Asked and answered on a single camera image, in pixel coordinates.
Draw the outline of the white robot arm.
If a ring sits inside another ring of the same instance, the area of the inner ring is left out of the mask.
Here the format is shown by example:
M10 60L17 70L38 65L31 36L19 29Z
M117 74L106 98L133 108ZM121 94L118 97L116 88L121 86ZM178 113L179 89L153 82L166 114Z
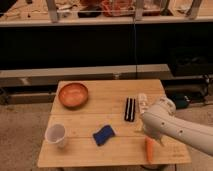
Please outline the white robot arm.
M172 100L159 98L141 114L144 133L157 141L166 135L213 156L213 127L179 119L175 111Z

